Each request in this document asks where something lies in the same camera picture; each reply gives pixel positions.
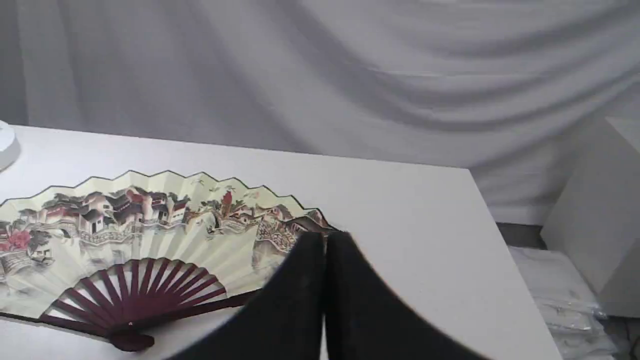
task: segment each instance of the white fabric backdrop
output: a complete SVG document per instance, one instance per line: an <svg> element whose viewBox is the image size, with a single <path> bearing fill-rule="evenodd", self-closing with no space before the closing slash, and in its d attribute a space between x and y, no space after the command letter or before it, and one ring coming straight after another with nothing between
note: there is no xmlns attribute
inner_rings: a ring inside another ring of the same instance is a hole
<svg viewBox="0 0 640 360"><path fill-rule="evenodd" d="M468 167L503 222L640 70L637 1L18 5L30 125Z"/></svg>

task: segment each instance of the white round object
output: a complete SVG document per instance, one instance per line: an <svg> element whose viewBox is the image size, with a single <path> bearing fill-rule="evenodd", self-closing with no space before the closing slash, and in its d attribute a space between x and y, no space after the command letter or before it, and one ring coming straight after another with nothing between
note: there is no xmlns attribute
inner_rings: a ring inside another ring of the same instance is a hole
<svg viewBox="0 0 640 360"><path fill-rule="evenodd" d="M0 170L13 163L20 154L20 144L9 124L0 121Z"/></svg>

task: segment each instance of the floor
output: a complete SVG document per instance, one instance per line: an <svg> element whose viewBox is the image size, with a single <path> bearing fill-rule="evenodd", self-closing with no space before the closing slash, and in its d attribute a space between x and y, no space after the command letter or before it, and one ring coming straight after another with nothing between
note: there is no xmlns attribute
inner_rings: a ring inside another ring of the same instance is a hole
<svg viewBox="0 0 640 360"><path fill-rule="evenodd" d="M536 249L547 248L545 242L540 237L542 226L504 223L498 223L497 225L507 245L532 247ZM636 339L640 339L640 319L610 317L600 322L604 325L605 330L611 336L613 342L615 342L620 349L620 354L616 356L616 359L636 360L640 358L640 345L636 347L636 357L632 357L629 354L629 344L636 341Z"/></svg>

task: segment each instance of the white table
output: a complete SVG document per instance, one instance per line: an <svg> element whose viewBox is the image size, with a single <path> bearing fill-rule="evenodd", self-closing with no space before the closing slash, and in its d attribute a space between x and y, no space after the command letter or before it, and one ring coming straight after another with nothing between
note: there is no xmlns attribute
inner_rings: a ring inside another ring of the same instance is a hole
<svg viewBox="0 0 640 360"><path fill-rule="evenodd" d="M89 176L127 170L206 171L268 185L321 208L352 232L390 287L416 312L494 360L560 355L468 170L198 143L16 127L20 158L0 172L0 201ZM2 357L12 360L159 359L188 346L232 311L158 331L144 354L92 338L0 320Z"/></svg>

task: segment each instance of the folding fan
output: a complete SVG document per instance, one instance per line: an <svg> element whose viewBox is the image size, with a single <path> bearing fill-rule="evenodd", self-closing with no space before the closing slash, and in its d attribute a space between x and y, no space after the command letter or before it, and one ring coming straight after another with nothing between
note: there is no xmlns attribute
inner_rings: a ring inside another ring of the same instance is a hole
<svg viewBox="0 0 640 360"><path fill-rule="evenodd" d="M153 339L135 331L243 305L301 233L332 230L293 196L205 173L50 187L0 206L0 312L139 350Z"/></svg>

